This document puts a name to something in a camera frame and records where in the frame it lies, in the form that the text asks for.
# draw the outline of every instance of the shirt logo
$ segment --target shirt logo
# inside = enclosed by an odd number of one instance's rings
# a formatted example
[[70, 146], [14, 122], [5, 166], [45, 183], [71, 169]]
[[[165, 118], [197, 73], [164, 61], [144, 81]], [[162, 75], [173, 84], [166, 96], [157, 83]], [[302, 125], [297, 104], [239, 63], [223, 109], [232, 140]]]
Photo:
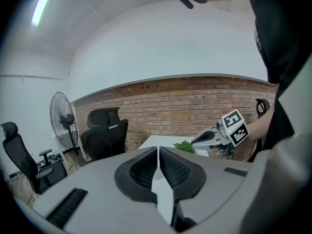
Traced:
[[259, 50], [261, 50], [261, 42], [258, 37], [257, 29], [254, 30], [254, 39], [255, 39], [256, 44], [258, 45]]

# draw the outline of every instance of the ceiling light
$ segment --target ceiling light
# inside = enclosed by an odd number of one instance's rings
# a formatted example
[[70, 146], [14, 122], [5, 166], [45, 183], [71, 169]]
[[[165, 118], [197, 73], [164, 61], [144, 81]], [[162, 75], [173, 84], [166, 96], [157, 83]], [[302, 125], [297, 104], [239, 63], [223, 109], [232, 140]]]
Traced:
[[43, 13], [44, 7], [47, 4], [48, 0], [38, 0], [34, 14], [33, 19], [31, 20], [32, 26], [38, 26], [40, 22], [41, 15]]

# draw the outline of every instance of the chair seat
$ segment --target chair seat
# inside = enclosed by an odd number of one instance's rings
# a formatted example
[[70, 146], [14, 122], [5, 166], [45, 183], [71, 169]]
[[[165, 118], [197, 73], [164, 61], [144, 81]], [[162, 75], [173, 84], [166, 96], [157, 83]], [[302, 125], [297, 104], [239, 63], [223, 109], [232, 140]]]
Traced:
[[[55, 162], [52, 163], [51, 165], [44, 166], [40, 169], [39, 173], [49, 168], [53, 168], [53, 172], [50, 175], [48, 175], [48, 180], [51, 185], [54, 185], [59, 181], [61, 181], [63, 178], [67, 177], [67, 172], [62, 162]], [[44, 183], [43, 179], [40, 179], [39, 194], [42, 194], [47, 189], [48, 187]]]

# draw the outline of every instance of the chair armrest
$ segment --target chair armrest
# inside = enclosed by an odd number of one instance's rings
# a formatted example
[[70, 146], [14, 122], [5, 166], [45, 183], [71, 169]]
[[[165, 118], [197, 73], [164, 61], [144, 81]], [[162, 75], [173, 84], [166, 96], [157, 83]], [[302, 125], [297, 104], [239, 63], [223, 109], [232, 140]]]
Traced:
[[47, 170], [45, 170], [45, 171], [43, 171], [43, 172], [41, 172], [41, 173], [38, 173], [37, 175], [36, 175], [36, 179], [42, 179], [42, 178], [45, 178], [45, 177], [47, 177], [49, 174], [51, 174], [53, 172], [53, 167], [51, 167], [51, 168], [49, 168], [49, 169], [47, 169]]
[[45, 154], [48, 154], [48, 153], [51, 152], [51, 151], [52, 151], [52, 149], [42, 151], [41, 153], [39, 153], [39, 156], [43, 156], [43, 155], [45, 155]]

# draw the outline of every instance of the black mesh chair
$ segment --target black mesh chair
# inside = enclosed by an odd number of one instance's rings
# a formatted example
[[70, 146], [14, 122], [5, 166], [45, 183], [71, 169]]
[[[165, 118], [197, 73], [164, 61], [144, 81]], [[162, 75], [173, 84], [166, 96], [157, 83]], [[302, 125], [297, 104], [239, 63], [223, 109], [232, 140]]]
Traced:
[[81, 142], [92, 160], [125, 153], [128, 120], [119, 119], [118, 109], [97, 109], [89, 114], [90, 129], [81, 135]]
[[14, 122], [1, 124], [5, 135], [3, 148], [12, 162], [28, 178], [30, 185], [36, 194], [42, 194], [52, 185], [67, 177], [66, 169], [62, 162], [50, 164], [47, 154], [52, 150], [46, 150], [39, 154], [45, 160], [45, 166], [38, 171], [36, 162], [27, 151], [23, 139], [18, 134], [18, 127]]

